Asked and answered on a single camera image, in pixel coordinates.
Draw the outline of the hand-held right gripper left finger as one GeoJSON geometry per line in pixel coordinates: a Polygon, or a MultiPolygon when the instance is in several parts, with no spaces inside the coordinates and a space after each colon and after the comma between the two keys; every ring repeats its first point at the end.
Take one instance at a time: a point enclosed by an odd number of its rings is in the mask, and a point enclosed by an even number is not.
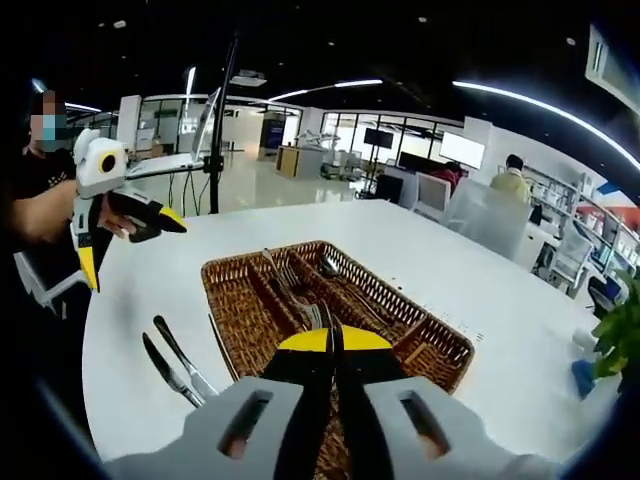
{"type": "Polygon", "coordinates": [[[283,341],[262,376],[247,376],[190,413],[182,434],[107,464],[112,479],[311,479],[329,417],[327,328],[283,341]]]}

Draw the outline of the person's left hand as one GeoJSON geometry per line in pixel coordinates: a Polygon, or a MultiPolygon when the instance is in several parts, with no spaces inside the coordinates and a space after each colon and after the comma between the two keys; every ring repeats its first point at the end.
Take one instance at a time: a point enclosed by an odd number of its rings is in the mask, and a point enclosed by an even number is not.
{"type": "Polygon", "coordinates": [[[130,234],[136,232],[136,226],[131,220],[117,214],[111,208],[107,195],[102,197],[98,226],[110,231],[114,236],[121,239],[128,239],[130,234]]]}

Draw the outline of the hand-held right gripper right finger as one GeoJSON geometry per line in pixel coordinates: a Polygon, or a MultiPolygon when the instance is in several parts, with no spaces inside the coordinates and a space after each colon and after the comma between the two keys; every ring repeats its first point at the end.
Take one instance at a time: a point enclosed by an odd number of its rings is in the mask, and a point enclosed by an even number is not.
{"type": "Polygon", "coordinates": [[[475,412],[427,378],[407,375],[380,336],[348,326],[333,334],[354,478],[554,478],[554,463],[499,446],[475,412]]]}

